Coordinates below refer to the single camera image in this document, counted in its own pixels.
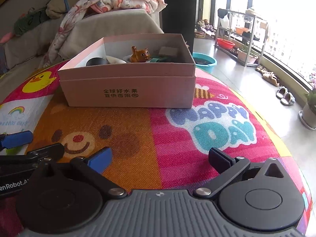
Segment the potted plant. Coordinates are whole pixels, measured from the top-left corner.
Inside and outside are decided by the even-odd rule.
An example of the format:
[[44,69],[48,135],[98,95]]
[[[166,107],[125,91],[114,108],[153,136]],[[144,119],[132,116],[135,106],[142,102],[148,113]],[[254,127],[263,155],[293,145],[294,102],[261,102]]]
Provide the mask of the potted plant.
[[316,111],[315,111],[315,88],[305,94],[307,102],[302,110],[299,111],[299,118],[303,125],[309,130],[316,128]]

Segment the black cylindrical cup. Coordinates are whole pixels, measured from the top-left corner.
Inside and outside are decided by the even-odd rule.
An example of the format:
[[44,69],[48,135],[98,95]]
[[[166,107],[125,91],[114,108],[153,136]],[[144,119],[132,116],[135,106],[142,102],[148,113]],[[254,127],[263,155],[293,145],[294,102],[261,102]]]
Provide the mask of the black cylindrical cup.
[[94,57],[87,61],[86,66],[107,65],[108,60],[102,57]]

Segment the pink cardboard box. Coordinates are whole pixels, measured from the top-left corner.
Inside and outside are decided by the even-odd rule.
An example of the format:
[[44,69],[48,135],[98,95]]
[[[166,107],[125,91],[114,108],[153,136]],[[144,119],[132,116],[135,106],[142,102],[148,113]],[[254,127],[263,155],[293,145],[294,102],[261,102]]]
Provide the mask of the pink cardboard box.
[[[88,66],[92,58],[130,57],[132,47],[151,56],[176,50],[170,62]],[[196,85],[195,63],[181,34],[131,34],[104,37],[77,54],[58,71],[69,106],[190,108]]]

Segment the green plush toy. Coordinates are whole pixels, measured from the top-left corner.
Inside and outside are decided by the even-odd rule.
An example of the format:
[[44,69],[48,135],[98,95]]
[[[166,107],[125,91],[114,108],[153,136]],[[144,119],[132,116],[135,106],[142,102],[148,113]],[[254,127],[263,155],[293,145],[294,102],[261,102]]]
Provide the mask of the green plush toy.
[[47,7],[43,7],[38,10],[30,8],[27,14],[21,15],[14,23],[13,30],[1,38],[1,44],[7,43],[14,37],[22,36],[26,32],[34,29],[36,26],[49,20],[50,17],[46,14],[46,8]]

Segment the blue plastic basin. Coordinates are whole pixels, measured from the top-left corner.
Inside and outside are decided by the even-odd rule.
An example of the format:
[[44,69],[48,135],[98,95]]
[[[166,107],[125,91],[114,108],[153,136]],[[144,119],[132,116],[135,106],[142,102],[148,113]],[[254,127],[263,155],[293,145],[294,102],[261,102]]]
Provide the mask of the blue plastic basin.
[[193,53],[192,57],[199,69],[212,74],[213,69],[217,66],[217,60],[209,55],[203,53]]

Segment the beige shoes pair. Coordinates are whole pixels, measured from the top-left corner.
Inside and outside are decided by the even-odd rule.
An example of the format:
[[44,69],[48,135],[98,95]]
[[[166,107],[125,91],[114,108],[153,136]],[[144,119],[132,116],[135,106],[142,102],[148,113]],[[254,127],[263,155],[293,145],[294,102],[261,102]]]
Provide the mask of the beige shoes pair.
[[261,74],[263,80],[269,82],[273,86],[278,87],[280,85],[279,78],[274,74],[274,72],[270,72],[262,66],[257,66],[256,71]]

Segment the metal shelf rack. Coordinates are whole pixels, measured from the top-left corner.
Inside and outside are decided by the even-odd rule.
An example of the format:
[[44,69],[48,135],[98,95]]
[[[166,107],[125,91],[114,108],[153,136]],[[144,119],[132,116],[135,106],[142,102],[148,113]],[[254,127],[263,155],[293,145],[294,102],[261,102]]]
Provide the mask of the metal shelf rack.
[[[257,16],[253,8],[245,12],[218,9],[217,15],[215,47],[244,67],[259,66],[268,39],[268,22]],[[217,44],[218,38],[231,41],[235,46],[230,50],[223,49]]]

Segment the grey slippers pair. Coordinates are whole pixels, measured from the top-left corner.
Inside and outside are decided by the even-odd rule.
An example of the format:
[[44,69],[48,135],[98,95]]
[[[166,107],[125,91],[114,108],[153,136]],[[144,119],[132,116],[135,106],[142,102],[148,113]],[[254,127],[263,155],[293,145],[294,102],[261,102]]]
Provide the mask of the grey slippers pair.
[[280,99],[280,102],[285,106],[294,105],[296,100],[291,92],[284,86],[280,86],[276,92],[276,97]]

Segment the pink patterned blanket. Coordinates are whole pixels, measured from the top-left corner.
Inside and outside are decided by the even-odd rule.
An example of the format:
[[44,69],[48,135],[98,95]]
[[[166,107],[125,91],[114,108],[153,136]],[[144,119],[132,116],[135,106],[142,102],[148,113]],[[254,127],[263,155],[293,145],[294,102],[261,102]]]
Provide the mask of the pink patterned blanket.
[[148,14],[153,14],[161,12],[166,6],[165,0],[79,0],[63,18],[54,40],[42,59],[41,66],[48,67],[57,58],[66,38],[75,24],[84,18],[88,9],[98,14],[111,10],[144,9]]

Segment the beige covered sofa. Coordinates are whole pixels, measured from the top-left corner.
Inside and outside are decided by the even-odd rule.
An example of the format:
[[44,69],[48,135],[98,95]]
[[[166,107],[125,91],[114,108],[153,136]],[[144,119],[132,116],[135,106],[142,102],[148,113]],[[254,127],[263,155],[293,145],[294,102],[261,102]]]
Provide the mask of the beige covered sofa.
[[[43,68],[42,59],[67,13],[60,18],[47,20],[22,36],[1,44],[1,65],[8,69],[1,77],[2,101],[32,71]],[[98,14],[88,9],[84,18],[75,24],[51,65],[74,57],[104,36],[161,33],[161,28],[154,20],[158,14],[159,12],[148,14],[144,9],[111,10]]]

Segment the red plastic basin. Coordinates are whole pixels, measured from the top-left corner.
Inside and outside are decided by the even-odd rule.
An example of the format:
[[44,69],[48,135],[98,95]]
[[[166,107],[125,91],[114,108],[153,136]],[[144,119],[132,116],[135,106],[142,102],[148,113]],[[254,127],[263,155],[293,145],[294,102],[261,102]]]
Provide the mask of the red plastic basin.
[[235,44],[233,42],[225,40],[225,39],[221,39],[221,38],[217,39],[217,44],[219,47],[226,49],[226,50],[230,50],[235,46]]

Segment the orange bear figurine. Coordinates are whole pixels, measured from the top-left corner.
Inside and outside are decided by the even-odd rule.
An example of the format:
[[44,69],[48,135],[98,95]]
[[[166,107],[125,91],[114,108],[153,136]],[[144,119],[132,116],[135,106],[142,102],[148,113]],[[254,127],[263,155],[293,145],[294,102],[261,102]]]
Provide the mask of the orange bear figurine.
[[145,63],[150,60],[150,53],[147,48],[138,50],[136,46],[132,46],[132,55],[129,58],[131,63]]

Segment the colourful cartoon play mat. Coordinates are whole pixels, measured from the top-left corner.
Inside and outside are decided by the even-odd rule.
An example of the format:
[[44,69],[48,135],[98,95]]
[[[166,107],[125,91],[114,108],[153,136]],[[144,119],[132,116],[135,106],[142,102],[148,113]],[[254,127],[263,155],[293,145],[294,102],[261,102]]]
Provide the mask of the colourful cartoon play mat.
[[127,190],[198,188],[217,176],[208,163],[212,147],[252,162],[274,157],[303,196],[298,229],[306,233],[313,201],[297,163],[248,102],[215,77],[196,70],[190,109],[74,108],[59,85],[60,68],[34,73],[1,103],[1,133],[33,133],[30,144],[3,155],[61,143],[62,161],[68,162],[110,147],[113,158],[103,174]]

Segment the cream cosmetic tube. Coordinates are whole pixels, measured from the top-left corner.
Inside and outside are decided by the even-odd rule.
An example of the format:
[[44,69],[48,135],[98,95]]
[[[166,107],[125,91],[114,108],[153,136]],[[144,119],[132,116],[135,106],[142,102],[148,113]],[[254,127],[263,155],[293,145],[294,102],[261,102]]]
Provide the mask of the cream cosmetic tube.
[[106,56],[106,60],[108,61],[109,64],[124,64],[126,61],[113,57],[113,56]]

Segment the beige pillow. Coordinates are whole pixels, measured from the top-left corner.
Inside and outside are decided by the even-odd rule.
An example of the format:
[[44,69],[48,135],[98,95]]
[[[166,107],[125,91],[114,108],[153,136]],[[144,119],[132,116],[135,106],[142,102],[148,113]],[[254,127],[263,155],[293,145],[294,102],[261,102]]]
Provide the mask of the beige pillow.
[[71,0],[50,0],[46,5],[46,15],[51,19],[60,18],[71,9],[72,3]]

